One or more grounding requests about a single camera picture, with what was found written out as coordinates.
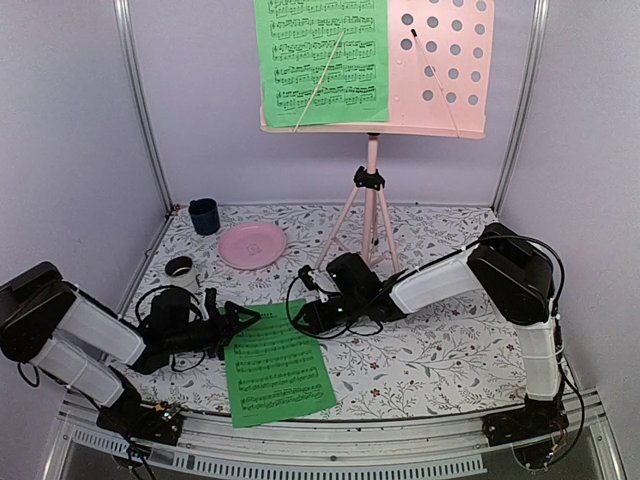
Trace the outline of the green sheet music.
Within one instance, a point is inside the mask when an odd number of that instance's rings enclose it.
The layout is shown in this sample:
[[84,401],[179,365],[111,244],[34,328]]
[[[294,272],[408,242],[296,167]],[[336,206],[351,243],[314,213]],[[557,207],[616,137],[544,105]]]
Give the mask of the green sheet music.
[[235,428],[301,418],[336,405],[319,342],[298,332],[287,317],[304,305],[303,300],[251,305],[260,319],[225,348]]
[[270,128],[389,119],[388,4],[254,4],[262,111]]

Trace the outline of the pink music stand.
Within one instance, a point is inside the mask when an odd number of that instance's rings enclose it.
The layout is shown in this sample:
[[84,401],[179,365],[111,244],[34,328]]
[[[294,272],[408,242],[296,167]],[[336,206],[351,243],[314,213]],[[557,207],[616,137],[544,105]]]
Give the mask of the pink music stand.
[[384,134],[481,139],[485,135],[495,5],[491,1],[385,1],[388,4],[389,119],[386,122],[270,128],[270,133],[363,133],[367,163],[353,194],[365,198],[361,254],[366,263],[395,260],[376,250],[394,237],[385,187],[378,176]]

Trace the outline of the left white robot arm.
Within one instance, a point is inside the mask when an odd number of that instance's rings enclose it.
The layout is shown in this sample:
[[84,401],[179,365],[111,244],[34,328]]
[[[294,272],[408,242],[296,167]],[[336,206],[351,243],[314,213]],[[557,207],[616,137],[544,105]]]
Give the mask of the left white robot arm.
[[202,300],[177,285],[155,287],[143,297],[150,311],[130,323],[66,281],[54,264],[41,262],[1,286],[1,352],[81,392],[126,433],[141,433],[149,415],[139,392],[84,345],[149,375],[182,353],[223,358],[233,338],[261,318],[233,302],[219,308],[213,288]]

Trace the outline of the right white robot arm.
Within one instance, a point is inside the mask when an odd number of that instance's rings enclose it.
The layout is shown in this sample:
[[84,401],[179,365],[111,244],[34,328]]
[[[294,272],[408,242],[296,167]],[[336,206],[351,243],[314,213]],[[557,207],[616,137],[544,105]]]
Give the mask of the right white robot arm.
[[327,265],[328,286],[322,286],[314,270],[304,266],[298,280],[322,297],[286,316],[298,332],[325,339],[329,331],[343,332],[362,317],[381,325],[483,289],[494,311],[518,335],[526,394],[516,422],[524,435],[537,436],[559,417],[562,408],[565,381],[559,367],[557,315],[564,283],[553,276],[564,273],[550,246],[494,222],[469,245],[386,280],[355,253],[342,254]]

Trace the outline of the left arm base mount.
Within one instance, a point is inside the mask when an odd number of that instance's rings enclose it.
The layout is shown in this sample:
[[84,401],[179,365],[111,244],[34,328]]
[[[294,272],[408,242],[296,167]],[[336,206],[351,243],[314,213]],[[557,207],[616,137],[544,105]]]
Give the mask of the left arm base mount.
[[184,416],[178,404],[146,405],[137,397],[122,395],[110,407],[102,406],[96,424],[131,440],[146,440],[176,446],[182,433]]

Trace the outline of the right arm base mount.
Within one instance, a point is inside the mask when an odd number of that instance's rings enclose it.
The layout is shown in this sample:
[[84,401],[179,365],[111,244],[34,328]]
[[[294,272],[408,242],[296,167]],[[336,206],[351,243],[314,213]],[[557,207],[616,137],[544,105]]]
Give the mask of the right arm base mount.
[[486,415],[482,431],[490,446],[499,446],[543,437],[543,440],[516,447],[516,461],[529,470],[548,467],[566,440],[569,426],[561,395],[551,401],[525,398],[522,408]]

